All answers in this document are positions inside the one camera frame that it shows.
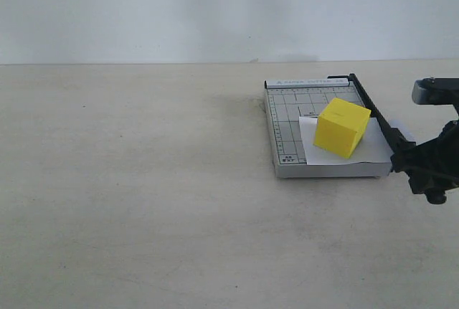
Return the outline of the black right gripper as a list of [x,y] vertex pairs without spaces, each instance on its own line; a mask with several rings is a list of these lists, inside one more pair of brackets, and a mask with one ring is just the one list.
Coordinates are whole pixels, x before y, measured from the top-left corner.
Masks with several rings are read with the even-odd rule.
[[458,121],[448,122],[437,138],[419,145],[397,136],[391,161],[395,172],[406,173],[413,194],[444,204],[446,192],[458,188]]

